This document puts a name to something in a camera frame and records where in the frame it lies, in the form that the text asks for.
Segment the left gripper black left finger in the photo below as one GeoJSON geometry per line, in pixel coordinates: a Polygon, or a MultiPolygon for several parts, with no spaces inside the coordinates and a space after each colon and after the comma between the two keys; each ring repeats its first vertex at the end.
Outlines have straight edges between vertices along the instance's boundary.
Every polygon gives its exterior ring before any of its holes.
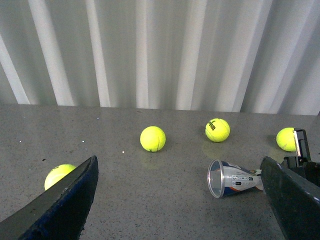
{"type": "Polygon", "coordinates": [[[2,240],[78,240],[99,178],[94,155],[0,223],[2,240]]]}

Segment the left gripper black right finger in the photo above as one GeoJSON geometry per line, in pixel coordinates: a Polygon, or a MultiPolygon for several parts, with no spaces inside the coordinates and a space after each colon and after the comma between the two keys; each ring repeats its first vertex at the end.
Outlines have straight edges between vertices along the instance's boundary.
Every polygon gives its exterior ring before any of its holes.
{"type": "Polygon", "coordinates": [[[287,240],[320,238],[320,188],[266,156],[261,179],[274,216],[287,240]]]}

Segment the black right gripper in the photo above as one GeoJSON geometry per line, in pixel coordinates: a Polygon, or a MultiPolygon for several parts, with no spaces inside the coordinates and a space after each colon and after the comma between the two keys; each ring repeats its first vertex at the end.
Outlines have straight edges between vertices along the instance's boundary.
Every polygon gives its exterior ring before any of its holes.
{"type": "Polygon", "coordinates": [[[311,160],[307,133],[302,128],[293,129],[297,156],[286,156],[282,165],[305,178],[316,186],[320,186],[320,163],[311,160]]]}

